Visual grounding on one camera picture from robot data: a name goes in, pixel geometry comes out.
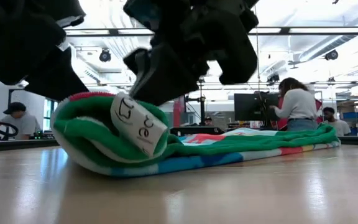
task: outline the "long hair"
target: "long hair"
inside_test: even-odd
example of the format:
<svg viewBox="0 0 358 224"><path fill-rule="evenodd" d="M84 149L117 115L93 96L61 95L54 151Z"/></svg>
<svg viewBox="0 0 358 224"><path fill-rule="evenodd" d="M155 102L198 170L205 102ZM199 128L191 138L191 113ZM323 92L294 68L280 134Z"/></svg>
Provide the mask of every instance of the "long hair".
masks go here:
<svg viewBox="0 0 358 224"><path fill-rule="evenodd" d="M298 80L294 78L286 78L284 79L278 86L278 89L280 90L280 93L282 96L285 96L285 94L289 90L300 88L304 91L308 91L308 87L306 87L302 82L299 82Z"/></svg>

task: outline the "black cap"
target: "black cap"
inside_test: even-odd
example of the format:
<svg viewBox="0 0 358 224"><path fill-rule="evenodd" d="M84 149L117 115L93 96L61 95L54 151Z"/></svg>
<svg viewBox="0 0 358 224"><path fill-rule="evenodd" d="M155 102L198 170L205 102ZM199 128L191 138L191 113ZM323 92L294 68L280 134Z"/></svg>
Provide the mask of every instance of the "black cap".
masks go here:
<svg viewBox="0 0 358 224"><path fill-rule="evenodd" d="M4 111L4 114L12 114L15 111L25 111L25 106L19 102L10 103L7 107L7 110Z"/></svg>

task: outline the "white sweater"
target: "white sweater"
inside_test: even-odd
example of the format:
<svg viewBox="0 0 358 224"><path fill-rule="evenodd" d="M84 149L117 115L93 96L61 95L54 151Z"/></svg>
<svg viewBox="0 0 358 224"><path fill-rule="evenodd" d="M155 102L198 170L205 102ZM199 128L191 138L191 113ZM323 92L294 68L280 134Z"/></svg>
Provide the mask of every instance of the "white sweater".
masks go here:
<svg viewBox="0 0 358 224"><path fill-rule="evenodd" d="M284 96L282 108L275 108L275 113L279 118L316 119L316 100L308 91L299 88L289 90Z"/></svg>

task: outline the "person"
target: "person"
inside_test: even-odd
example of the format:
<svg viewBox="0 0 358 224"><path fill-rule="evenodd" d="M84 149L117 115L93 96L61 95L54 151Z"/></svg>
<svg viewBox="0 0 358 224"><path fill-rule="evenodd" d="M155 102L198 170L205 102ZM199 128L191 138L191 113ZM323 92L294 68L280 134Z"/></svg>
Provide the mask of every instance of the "person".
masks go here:
<svg viewBox="0 0 358 224"><path fill-rule="evenodd" d="M284 79L278 86L284 97L282 108L270 106L281 119L288 119L287 131L317 129L317 109L314 96L308 88L294 78Z"/></svg>
<svg viewBox="0 0 358 224"><path fill-rule="evenodd" d="M205 118L205 126L214 126L211 117L206 117Z"/></svg>
<svg viewBox="0 0 358 224"><path fill-rule="evenodd" d="M26 112L26 107L22 103L10 103L4 114L6 116L0 122L8 123L18 128L16 140L29 139L31 135L41 130L37 118Z"/></svg>
<svg viewBox="0 0 358 224"><path fill-rule="evenodd" d="M335 118L334 108L326 107L323 109L324 123L329 124L335 128L336 136L347 136L351 133L349 125L345 121Z"/></svg>

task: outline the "woman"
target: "woman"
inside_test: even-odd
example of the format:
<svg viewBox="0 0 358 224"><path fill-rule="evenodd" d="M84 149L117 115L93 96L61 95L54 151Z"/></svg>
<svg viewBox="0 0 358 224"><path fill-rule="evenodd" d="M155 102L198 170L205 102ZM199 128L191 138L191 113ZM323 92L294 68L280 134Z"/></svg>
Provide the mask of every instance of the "woman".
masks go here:
<svg viewBox="0 0 358 224"><path fill-rule="evenodd" d="M312 131L317 128L317 110L314 96L294 78L284 79L278 86L284 97L282 108L270 106L281 119L288 118L288 131Z"/></svg>

